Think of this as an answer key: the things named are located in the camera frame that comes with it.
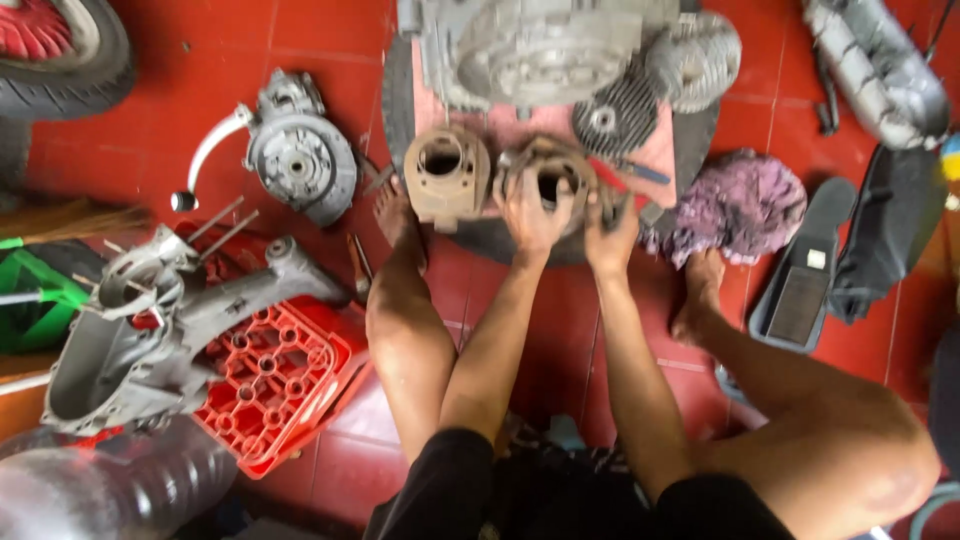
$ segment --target plastic bottle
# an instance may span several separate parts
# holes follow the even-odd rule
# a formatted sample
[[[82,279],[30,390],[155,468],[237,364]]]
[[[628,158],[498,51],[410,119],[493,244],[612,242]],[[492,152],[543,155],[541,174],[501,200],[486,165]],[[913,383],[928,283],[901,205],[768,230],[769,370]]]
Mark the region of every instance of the plastic bottle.
[[[236,472],[186,416],[97,450],[28,450],[0,460],[0,540],[166,539],[220,501]]]

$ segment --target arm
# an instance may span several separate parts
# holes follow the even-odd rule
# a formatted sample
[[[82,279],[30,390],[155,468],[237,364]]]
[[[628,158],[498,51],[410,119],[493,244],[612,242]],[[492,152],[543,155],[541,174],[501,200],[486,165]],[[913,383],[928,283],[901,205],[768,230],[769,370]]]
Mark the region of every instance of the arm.
[[[664,489],[694,471],[680,410],[647,348],[627,282],[627,263],[639,232],[632,202],[619,226],[607,232],[596,194],[591,193],[586,248],[600,296],[613,421],[634,477],[655,503]]]
[[[540,202],[537,178],[525,171],[493,186],[493,199],[516,243],[510,273],[470,337],[450,374],[440,411],[440,429],[467,428],[496,440],[507,414],[516,370],[530,323],[530,310],[550,249],[570,220],[573,194],[557,186],[557,209]]]

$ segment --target red tile floor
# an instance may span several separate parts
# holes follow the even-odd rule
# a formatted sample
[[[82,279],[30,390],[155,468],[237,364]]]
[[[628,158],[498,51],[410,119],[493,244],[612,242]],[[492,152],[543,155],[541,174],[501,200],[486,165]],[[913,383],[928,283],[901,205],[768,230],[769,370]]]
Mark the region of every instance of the red tile floor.
[[[904,27],[925,48],[946,0],[889,0]],[[809,54],[810,36],[799,2],[707,0],[733,22],[744,44],[743,67],[723,98],[712,154],[744,146],[770,153],[812,189],[827,175],[859,183],[876,142],[845,111],[839,134],[817,135],[811,100],[823,99]],[[379,165],[389,160],[379,114],[385,48],[394,31],[393,0],[112,0],[137,51],[140,79],[132,95],[110,112],[66,123],[37,123],[28,186],[64,195],[84,194],[118,203],[139,203],[168,224],[172,191],[180,189],[201,138],[238,101],[252,104],[277,66],[313,75],[330,118]],[[960,16],[954,13],[933,62],[960,103]],[[258,185],[240,166],[246,138],[217,148],[200,179],[212,215],[243,194],[237,215],[259,209],[253,226],[266,233],[292,232],[322,261],[350,276],[344,231],[358,233],[377,268],[387,245],[371,219],[372,197],[355,198],[335,226],[319,231]],[[226,221],[235,222],[237,215]],[[886,384],[925,417],[928,366],[941,331],[954,316],[949,246],[960,234],[944,220],[918,268],[853,326],[828,319],[815,356],[860,377]],[[434,238],[427,273],[434,301],[461,341],[477,324],[506,268]],[[728,317],[743,321],[770,267],[731,267],[723,286]],[[740,424],[701,352],[673,343],[667,322],[684,295],[679,275],[637,254],[630,274],[644,331],[663,366],[695,439],[724,436]],[[547,270],[534,305],[530,333],[514,394],[514,409],[533,422],[552,414],[573,416],[592,445],[611,444],[615,433],[607,403],[598,305],[586,266]],[[362,526],[372,507],[403,483],[406,463],[378,382],[302,456],[284,463],[253,488],[303,512]],[[948,525],[935,534],[950,534]]]

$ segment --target green plastic crate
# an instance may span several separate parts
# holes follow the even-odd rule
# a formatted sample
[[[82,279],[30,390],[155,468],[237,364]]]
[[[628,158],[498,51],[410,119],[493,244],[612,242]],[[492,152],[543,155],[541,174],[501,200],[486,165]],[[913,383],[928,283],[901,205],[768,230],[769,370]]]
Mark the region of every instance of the green plastic crate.
[[[0,354],[48,349],[60,342],[86,291],[26,250],[0,262],[0,295],[37,292],[38,301],[0,306]]]

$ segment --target leg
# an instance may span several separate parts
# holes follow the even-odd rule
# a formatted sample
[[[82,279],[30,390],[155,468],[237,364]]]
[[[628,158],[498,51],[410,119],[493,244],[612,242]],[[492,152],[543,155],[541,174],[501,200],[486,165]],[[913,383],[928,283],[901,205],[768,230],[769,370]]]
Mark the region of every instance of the leg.
[[[374,215],[394,251],[373,280],[367,337],[400,446],[412,463],[437,431],[457,351],[430,302],[417,219],[396,177],[379,195]]]
[[[754,341],[719,309],[723,263],[687,264],[674,336],[704,348],[770,422],[699,447],[703,471],[747,480],[799,540],[843,540],[922,504],[940,475],[921,424],[890,390],[806,356]]]

